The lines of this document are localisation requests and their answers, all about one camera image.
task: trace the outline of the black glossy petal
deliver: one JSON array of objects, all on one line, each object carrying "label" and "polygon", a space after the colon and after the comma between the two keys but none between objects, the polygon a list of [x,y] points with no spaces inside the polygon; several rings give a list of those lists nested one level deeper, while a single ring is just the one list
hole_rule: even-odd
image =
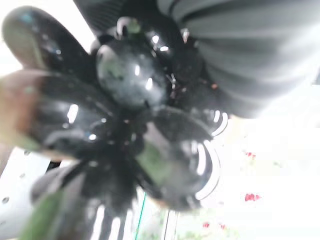
[{"label": "black glossy petal", "polygon": [[136,186],[115,164],[119,159],[110,158],[103,154],[62,171],[37,203],[20,239],[133,239]]},{"label": "black glossy petal", "polygon": [[76,78],[26,69],[0,81],[0,122],[13,144],[86,159],[112,140],[118,112]]},{"label": "black glossy petal", "polygon": [[217,94],[216,90],[205,84],[186,86],[177,93],[174,106],[202,121],[208,133],[215,137],[228,125],[228,114]]},{"label": "black glossy petal", "polygon": [[128,139],[128,160],[139,183],[169,208],[200,208],[218,184],[220,160],[212,137],[182,111],[143,113]]},{"label": "black glossy petal", "polygon": [[96,80],[93,59],[55,18],[36,7],[11,11],[3,21],[3,39],[25,68],[75,75],[91,84]]}]

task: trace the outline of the red flower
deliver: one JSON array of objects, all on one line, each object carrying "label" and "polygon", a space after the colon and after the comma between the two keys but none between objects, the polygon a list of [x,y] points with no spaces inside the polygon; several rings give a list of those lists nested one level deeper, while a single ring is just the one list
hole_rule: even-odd
[{"label": "red flower", "polygon": [[257,200],[259,200],[259,199],[261,199],[261,196],[259,196],[259,195],[254,195],[253,193],[251,193],[251,194],[246,194],[245,195],[245,198],[244,198],[244,201],[246,201],[246,202],[248,202],[248,201],[257,201]]},{"label": "red flower", "polygon": [[210,223],[208,223],[208,222],[205,222],[204,224],[202,224],[202,227],[204,227],[204,228],[208,228],[210,226]]}]

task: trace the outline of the black bead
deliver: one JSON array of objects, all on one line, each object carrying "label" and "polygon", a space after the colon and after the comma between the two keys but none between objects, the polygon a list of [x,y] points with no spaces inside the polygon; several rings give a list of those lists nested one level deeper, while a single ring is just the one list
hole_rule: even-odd
[{"label": "black bead", "polygon": [[97,53],[101,87],[121,107],[137,111],[164,104],[169,81],[147,47],[131,40],[113,40]]}]

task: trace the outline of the gray pleated fabric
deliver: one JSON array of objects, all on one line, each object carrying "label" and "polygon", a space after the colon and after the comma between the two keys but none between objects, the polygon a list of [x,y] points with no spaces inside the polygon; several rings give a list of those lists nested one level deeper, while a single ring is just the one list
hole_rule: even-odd
[{"label": "gray pleated fabric", "polygon": [[256,117],[320,67],[320,0],[157,0],[199,40],[229,111]]}]

